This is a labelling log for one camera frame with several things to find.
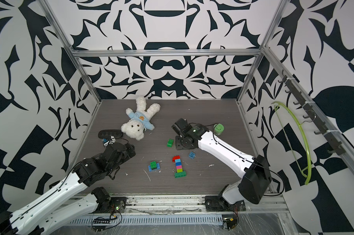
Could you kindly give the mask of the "light green tall lego brick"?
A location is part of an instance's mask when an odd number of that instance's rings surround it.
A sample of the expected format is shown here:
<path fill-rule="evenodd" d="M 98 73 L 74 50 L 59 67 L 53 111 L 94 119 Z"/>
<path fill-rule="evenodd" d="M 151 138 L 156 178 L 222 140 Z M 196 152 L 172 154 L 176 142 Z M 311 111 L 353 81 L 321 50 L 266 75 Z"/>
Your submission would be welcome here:
<path fill-rule="evenodd" d="M 173 139 L 169 139 L 167 142 L 167 147 L 173 147 L 174 144 L 174 140 Z"/>

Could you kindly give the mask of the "green long lego plate brick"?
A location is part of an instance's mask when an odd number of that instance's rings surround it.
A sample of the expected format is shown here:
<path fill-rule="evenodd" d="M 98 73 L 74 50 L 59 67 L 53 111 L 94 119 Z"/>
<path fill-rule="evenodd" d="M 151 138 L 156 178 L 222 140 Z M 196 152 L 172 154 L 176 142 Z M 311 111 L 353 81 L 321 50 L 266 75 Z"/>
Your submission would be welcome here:
<path fill-rule="evenodd" d="M 175 173 L 175 178 L 185 177 L 186 175 L 187 175 L 187 173 L 185 171 L 176 172 Z"/>

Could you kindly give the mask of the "small green lego brick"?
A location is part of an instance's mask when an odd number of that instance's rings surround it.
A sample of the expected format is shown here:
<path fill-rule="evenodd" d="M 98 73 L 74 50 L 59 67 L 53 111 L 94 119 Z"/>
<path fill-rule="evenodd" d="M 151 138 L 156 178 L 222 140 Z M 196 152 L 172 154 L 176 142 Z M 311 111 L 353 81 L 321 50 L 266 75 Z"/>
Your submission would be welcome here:
<path fill-rule="evenodd" d="M 150 166 L 151 166 L 151 168 L 155 168 L 156 167 L 156 161 L 150 162 Z"/>

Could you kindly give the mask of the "long blue lego brick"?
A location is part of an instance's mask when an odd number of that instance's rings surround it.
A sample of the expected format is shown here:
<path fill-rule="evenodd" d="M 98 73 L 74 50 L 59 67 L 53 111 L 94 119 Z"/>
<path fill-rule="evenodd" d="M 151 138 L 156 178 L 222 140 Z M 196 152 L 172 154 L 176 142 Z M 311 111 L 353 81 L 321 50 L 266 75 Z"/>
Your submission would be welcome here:
<path fill-rule="evenodd" d="M 159 164 L 159 163 L 156 163 L 156 167 L 155 167 L 155 168 L 151 168 L 151 166 L 148 165 L 148 170 L 149 170 L 149 171 L 160 170 L 160 164 Z"/>

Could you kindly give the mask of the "red lego brick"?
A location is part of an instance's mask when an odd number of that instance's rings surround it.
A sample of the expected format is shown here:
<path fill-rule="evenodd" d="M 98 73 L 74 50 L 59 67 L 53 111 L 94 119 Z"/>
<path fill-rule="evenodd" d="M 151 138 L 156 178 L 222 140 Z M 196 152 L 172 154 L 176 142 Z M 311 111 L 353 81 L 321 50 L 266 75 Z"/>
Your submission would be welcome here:
<path fill-rule="evenodd" d="M 180 156 L 175 156 L 175 157 L 172 158 L 172 162 L 175 163 L 176 160 L 178 160 L 178 159 L 180 159 Z"/>

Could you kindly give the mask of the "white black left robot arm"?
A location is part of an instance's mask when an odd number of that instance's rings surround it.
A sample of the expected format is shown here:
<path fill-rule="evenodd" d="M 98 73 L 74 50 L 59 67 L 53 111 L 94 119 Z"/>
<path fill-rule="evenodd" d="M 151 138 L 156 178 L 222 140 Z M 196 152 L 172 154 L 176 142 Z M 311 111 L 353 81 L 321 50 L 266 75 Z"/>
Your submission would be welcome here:
<path fill-rule="evenodd" d="M 49 191 L 14 212 L 0 214 L 1 235 L 48 235 L 76 218 L 106 212 L 113 206 L 103 187 L 67 206 L 65 202 L 105 177 L 115 179 L 120 165 L 136 154 L 134 145 L 114 143 L 103 153 L 78 162 L 71 172 Z"/>

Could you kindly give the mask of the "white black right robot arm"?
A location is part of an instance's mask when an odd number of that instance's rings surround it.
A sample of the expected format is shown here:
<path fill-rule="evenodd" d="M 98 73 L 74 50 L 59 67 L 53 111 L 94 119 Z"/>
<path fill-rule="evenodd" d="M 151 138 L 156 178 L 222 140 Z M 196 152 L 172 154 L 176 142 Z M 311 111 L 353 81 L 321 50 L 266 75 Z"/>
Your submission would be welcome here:
<path fill-rule="evenodd" d="M 192 126 L 180 118 L 173 125 L 176 132 L 177 150 L 203 150 L 226 164 L 240 180 L 227 185 L 217 196 L 206 198 L 210 210 L 226 210 L 238 202 L 247 201 L 259 204 L 269 188 L 273 171 L 263 156 L 251 156 L 227 144 L 207 126 L 200 123 Z"/>

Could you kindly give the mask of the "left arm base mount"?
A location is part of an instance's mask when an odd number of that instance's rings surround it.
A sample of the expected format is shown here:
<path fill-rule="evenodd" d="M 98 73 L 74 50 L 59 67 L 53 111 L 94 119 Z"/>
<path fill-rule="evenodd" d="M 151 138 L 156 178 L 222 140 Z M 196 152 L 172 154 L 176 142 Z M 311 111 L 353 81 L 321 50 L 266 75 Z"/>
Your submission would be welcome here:
<path fill-rule="evenodd" d="M 97 187 L 92 192 L 96 198 L 97 208 L 93 213 L 115 212 L 126 208 L 127 197 L 111 197 L 103 187 Z"/>

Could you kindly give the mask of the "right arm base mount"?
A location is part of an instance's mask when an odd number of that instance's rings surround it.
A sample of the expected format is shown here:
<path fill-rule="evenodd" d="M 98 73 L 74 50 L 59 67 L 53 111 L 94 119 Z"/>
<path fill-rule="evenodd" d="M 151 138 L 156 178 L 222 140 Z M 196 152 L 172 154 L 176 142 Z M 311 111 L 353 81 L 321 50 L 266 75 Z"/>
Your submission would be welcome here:
<path fill-rule="evenodd" d="M 215 196 L 205 196 L 205 208 L 208 212 L 245 212 L 246 206 L 244 200 L 238 201 L 235 204 L 229 204 L 225 199 L 222 197 L 224 190 L 229 186 L 226 185 L 222 191 Z"/>

